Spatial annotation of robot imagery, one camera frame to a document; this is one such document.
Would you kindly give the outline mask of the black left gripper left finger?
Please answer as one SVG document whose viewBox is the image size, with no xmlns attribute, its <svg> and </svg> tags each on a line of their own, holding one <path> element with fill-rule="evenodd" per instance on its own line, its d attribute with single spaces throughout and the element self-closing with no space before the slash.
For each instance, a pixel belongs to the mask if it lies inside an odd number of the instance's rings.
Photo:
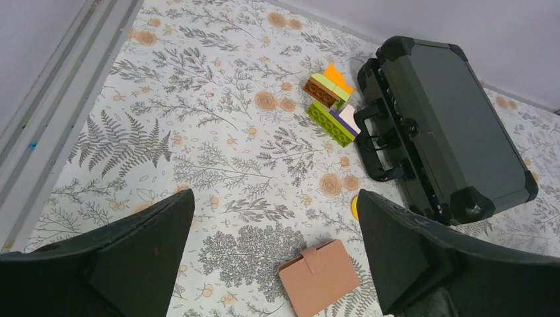
<svg viewBox="0 0 560 317">
<path fill-rule="evenodd" d="M 165 316 L 195 211 L 182 190 L 30 253 L 1 255 L 2 316 Z"/>
</svg>

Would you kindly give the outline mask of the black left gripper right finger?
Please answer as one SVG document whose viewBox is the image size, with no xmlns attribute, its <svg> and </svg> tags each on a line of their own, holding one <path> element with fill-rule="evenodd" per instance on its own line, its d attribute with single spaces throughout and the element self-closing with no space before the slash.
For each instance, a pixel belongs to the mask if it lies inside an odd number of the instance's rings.
<svg viewBox="0 0 560 317">
<path fill-rule="evenodd" d="M 558 258 L 462 234 L 366 190 L 357 213 L 383 314 L 559 315 Z"/>
</svg>

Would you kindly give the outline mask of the pink leather card holder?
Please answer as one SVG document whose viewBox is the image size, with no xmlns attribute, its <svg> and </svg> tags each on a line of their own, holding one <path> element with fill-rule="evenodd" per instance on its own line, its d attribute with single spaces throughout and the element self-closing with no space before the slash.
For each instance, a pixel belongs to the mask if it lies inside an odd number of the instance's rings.
<svg viewBox="0 0 560 317">
<path fill-rule="evenodd" d="M 341 240 L 304 249 L 278 267 L 278 274 L 296 316 L 315 316 L 359 284 L 359 277 Z"/>
</svg>

